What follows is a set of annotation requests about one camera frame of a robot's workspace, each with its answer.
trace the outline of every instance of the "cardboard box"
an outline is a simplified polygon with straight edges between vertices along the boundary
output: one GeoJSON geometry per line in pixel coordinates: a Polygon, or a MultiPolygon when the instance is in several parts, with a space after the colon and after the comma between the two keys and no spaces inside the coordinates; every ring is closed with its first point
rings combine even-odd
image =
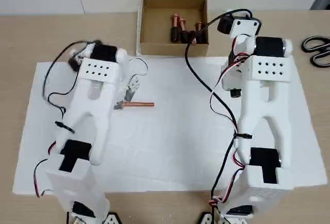
{"type": "MultiPolygon", "coordinates": [[[[197,22],[207,23],[207,0],[143,0],[140,47],[143,55],[182,56],[186,44],[171,42],[172,17],[186,19],[186,30],[195,30],[197,22]]],[[[206,44],[190,46],[189,56],[205,56],[206,44]]]]}

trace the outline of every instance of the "table surface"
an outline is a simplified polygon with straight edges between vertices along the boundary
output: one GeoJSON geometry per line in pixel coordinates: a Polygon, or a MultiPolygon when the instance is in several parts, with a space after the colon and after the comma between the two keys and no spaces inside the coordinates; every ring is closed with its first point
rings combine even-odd
{"type": "MultiPolygon", "coordinates": [[[[256,11],[262,20],[261,36],[291,39],[295,63],[305,90],[327,174],[330,170],[330,69],[309,63],[310,54],[300,50],[310,35],[330,35],[328,11],[256,11]]],[[[136,50],[136,13],[0,17],[0,223],[65,223],[65,212],[53,196],[37,199],[16,196],[12,184],[18,159],[36,63],[51,61],[72,41],[101,39],[136,50]]],[[[231,41],[210,29],[208,56],[226,56],[231,41]]],[[[202,211],[209,211],[209,192],[146,192],[107,194],[113,211],[123,223],[196,223],[202,211]]],[[[329,185],[297,188],[272,211],[256,216],[250,223],[328,222],[329,185]]]]}

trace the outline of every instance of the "scissors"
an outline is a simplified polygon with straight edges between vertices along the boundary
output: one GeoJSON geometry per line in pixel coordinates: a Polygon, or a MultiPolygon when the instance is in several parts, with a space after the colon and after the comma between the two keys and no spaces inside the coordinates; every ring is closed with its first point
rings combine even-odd
{"type": "Polygon", "coordinates": [[[322,37],[322,36],[312,36],[306,38],[302,44],[301,44],[301,49],[305,53],[312,53],[315,51],[318,51],[318,54],[313,55],[310,58],[310,63],[318,68],[329,68],[330,67],[330,62],[329,63],[319,63],[317,62],[318,59],[323,58],[327,55],[330,55],[330,39],[327,37],[322,37]],[[314,47],[308,47],[307,44],[311,41],[321,41],[322,44],[316,45],[314,47]]]}

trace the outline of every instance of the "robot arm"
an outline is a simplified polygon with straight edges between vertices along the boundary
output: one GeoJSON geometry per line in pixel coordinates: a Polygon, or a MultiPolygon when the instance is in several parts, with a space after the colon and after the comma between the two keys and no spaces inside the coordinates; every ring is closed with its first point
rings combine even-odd
{"type": "Polygon", "coordinates": [[[230,91],[233,98],[241,97],[238,132],[250,135],[235,139],[245,167],[228,200],[217,204],[221,216],[232,223],[243,223],[254,214],[273,207],[282,195],[293,189],[288,115],[292,44],[282,38],[256,37],[260,26],[259,20],[234,16],[221,19],[218,26],[220,32],[234,38],[229,65],[239,53],[249,56],[222,81],[223,88],[230,91]],[[268,100],[261,97],[265,85],[269,89],[268,100]],[[275,138],[274,148],[256,147],[250,139],[262,118],[269,123],[275,138]]]}
{"type": "MultiPolygon", "coordinates": [[[[128,61],[125,50],[99,42],[88,44],[69,61],[72,69],[78,71],[77,82],[48,159],[47,175],[64,210],[85,223],[102,223],[109,213],[110,203],[96,183],[92,165],[102,163],[120,85],[130,82],[126,77],[128,61]],[[85,117],[94,120],[95,141],[70,139],[85,117]]],[[[130,99],[135,90],[128,85],[130,99]]]]}

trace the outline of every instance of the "copper pipe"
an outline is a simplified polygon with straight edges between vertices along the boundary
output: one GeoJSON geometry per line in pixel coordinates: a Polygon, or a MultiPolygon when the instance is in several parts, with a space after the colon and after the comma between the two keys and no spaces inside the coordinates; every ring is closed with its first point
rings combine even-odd
{"type": "Polygon", "coordinates": [[[123,102],[122,108],[124,107],[154,107],[154,102],[123,102]]]}

